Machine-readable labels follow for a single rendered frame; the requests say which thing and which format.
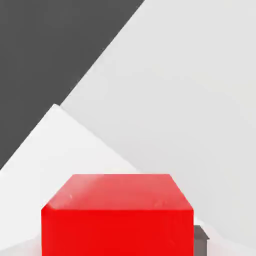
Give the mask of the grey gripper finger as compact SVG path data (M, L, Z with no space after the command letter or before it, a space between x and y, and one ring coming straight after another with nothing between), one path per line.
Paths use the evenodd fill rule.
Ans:
M200 225L194 225L193 256L207 256L207 242L210 238Z

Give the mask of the small red cube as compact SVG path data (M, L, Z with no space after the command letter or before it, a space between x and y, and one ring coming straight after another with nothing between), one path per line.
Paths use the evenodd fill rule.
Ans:
M194 256L194 210L169 174L74 174L41 210L42 256Z

